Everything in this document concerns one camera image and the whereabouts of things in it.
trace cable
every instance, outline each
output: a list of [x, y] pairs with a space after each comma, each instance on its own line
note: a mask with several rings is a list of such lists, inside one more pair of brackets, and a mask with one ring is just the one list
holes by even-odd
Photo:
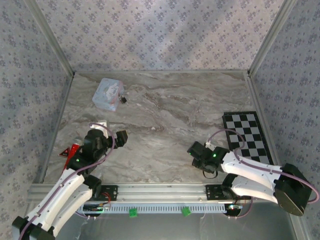
[[[236, 196], [236, 200], [233, 204], [237, 204], [238, 201], [239, 201], [239, 198]], [[244, 198], [244, 204], [242, 205], [242, 207], [244, 207], [246, 205], [246, 203], [247, 203], [247, 200], [246, 200], [246, 198]]]
[[215, 171], [215, 176], [214, 176], [214, 177], [207, 177], [207, 176], [205, 175], [205, 171], [202, 171], [202, 174], [203, 174], [203, 176], [204, 176], [206, 179], [215, 179], [216, 177], [218, 177], [218, 171]]
[[111, 197], [110, 197], [109, 193], [103, 192], [102, 195], [108, 198], [107, 204], [109, 204], [109, 208], [111, 208]]
[[245, 214], [240, 215], [240, 216], [228, 216], [228, 218], [240, 219], [240, 218], [243, 218], [243, 217], [247, 216], [247, 215], [250, 213], [250, 211], [251, 211], [251, 209], [252, 209], [253, 204], [254, 204], [254, 198], [253, 198], [253, 197], [251, 197], [250, 206], [249, 206], [248, 210], [245, 212]]
[[66, 177], [66, 179], [64, 181], [62, 181], [62, 183], [55, 189], [55, 191], [53, 192], [53, 194], [48, 198], [48, 200], [43, 204], [43, 206], [39, 209], [39, 211], [37, 212], [37, 215], [33, 216], [33, 218], [31, 218], [31, 220], [24, 226], [24, 228], [22, 229], [21, 233], [20, 233], [20, 236], [18, 238], [18, 240], [22, 240], [26, 230], [28, 229], [28, 227], [32, 224], [32, 222], [38, 217], [41, 215], [41, 213], [43, 212], [43, 210], [49, 205], [49, 203], [52, 201], [52, 199], [57, 195], [57, 193], [59, 192], [59, 190], [61, 188], [64, 187], [65, 183], [70, 179], [72, 178], [74, 175], [82, 172], [83, 170], [86, 170], [86, 169], [89, 169], [89, 168], [92, 168], [92, 167], [95, 167], [99, 164], [102, 164], [109, 156], [110, 154], [112, 153], [113, 149], [115, 148], [115, 136], [113, 134], [113, 132], [106, 126], [102, 125], [102, 124], [99, 124], [99, 123], [95, 123], [95, 122], [91, 122], [89, 123], [89, 126], [91, 127], [92, 125], [97, 125], [99, 127], [102, 127], [104, 129], [106, 129], [106, 131], [110, 134], [111, 138], [112, 138], [112, 146], [111, 146], [111, 149], [110, 151], [108, 152], [107, 155], [105, 155], [104, 158], [102, 158], [101, 160], [93, 163], [93, 164], [90, 164], [88, 166], [84, 166], [80, 169], [78, 169], [77, 171], [74, 171], [73, 173], [71, 173], [68, 177]]
[[250, 163], [248, 163], [248, 162], [246, 162], [246, 161], [241, 160], [240, 157], [239, 157], [238, 154], [237, 154], [237, 150], [243, 149], [243, 148], [245, 147], [246, 143], [245, 143], [245, 140], [244, 140], [244, 138], [242, 137], [242, 135], [241, 135], [240, 133], [238, 133], [237, 131], [232, 130], [232, 129], [221, 129], [221, 130], [215, 132], [211, 137], [209, 137], [209, 139], [208, 139], [207, 142], [210, 143], [211, 139], [212, 139], [216, 134], [221, 133], [221, 132], [232, 132], [232, 133], [237, 134], [237, 135], [241, 138], [242, 146], [237, 147], [237, 148], [233, 151], [236, 159], [237, 159], [240, 163], [242, 163], [242, 164], [244, 164], [244, 165], [246, 165], [246, 166], [248, 166], [248, 167], [254, 168], [254, 169], [258, 169], [258, 170], [265, 171], [265, 172], [268, 172], [268, 173], [280, 174], [280, 175], [286, 176], [286, 177], [288, 177], [288, 178], [291, 178], [291, 179], [293, 179], [293, 180], [296, 180], [296, 181], [298, 181], [298, 182], [306, 185], [307, 187], [309, 187], [310, 189], [312, 189], [312, 190], [314, 191], [314, 193], [315, 193], [315, 198], [312, 199], [312, 200], [309, 200], [309, 201], [308, 201], [309, 204], [314, 204], [315, 202], [317, 202], [317, 201], [319, 200], [320, 196], [319, 196], [318, 190], [317, 190], [314, 186], [312, 186], [309, 182], [307, 182], [307, 181], [305, 181], [305, 180], [303, 180], [303, 179], [301, 179], [301, 178], [299, 178], [299, 177], [293, 176], [293, 175], [291, 175], [291, 174], [282, 172], [282, 171], [270, 170], [270, 169], [268, 169], [268, 168], [264, 168], [264, 167], [260, 167], [260, 166], [255, 166], [255, 165], [252, 165], [252, 164], [250, 164]]
[[86, 215], [82, 215], [81, 213], [79, 213], [79, 212], [75, 212], [75, 214], [77, 215], [77, 216], [79, 216], [79, 217], [81, 217], [81, 218], [84, 218], [84, 219], [87, 219], [87, 220], [90, 220], [90, 219], [94, 219], [94, 220], [100, 220], [100, 219], [109, 219], [109, 217], [103, 217], [103, 216], [90, 216], [90, 215], [88, 215], [88, 216], [86, 216]]

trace fleur-de-lis pattern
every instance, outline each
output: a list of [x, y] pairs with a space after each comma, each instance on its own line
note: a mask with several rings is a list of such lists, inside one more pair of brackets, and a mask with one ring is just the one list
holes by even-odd
[[283, 0], [37, 0], [74, 71], [248, 69]]
[[0, 239], [12, 239], [46, 157], [67, 84], [23, 0], [0, 2]]
[[[283, 163], [320, 190], [320, 3], [297, 1], [254, 77]], [[305, 212], [320, 239], [320, 202]]]

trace marble surface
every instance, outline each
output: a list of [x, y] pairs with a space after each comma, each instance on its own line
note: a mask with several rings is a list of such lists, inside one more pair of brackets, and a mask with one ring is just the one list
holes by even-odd
[[[124, 83], [127, 103], [116, 112], [92, 102], [102, 78]], [[66, 161], [59, 153], [75, 137], [85, 137], [88, 123], [108, 120], [114, 133], [127, 130], [128, 141], [93, 171], [103, 183], [220, 183], [225, 174], [204, 178], [186, 151], [223, 128], [224, 112], [252, 110], [242, 72], [76, 74], [44, 182], [58, 180]], [[227, 148], [226, 134], [218, 134], [213, 143]]]

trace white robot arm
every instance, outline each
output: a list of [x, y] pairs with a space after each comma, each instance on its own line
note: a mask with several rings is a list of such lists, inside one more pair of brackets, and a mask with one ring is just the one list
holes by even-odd
[[[107, 138], [100, 129], [88, 131], [84, 144], [71, 157], [61, 177], [39, 205], [25, 218], [18, 216], [12, 223], [15, 240], [54, 240], [66, 221], [85, 202], [101, 197], [101, 180], [90, 173], [109, 148], [122, 147], [128, 139], [126, 131], [116, 138]], [[104, 200], [111, 201], [109, 196]]]
[[226, 196], [252, 196], [279, 204], [285, 211], [302, 216], [311, 195], [311, 188], [285, 175], [306, 181], [293, 165], [276, 166], [236, 156], [228, 149], [195, 142], [187, 152], [193, 157], [192, 165], [207, 172], [227, 173], [222, 183]]

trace black and white checkerboard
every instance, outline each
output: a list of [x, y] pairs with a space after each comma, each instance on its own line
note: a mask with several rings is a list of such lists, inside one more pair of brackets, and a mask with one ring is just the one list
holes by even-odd
[[[244, 148], [237, 151], [239, 155], [264, 164], [274, 164], [258, 115], [255, 111], [225, 112], [222, 119], [225, 129], [237, 131], [245, 140]], [[230, 150], [242, 146], [240, 137], [235, 133], [227, 131], [226, 138]]]

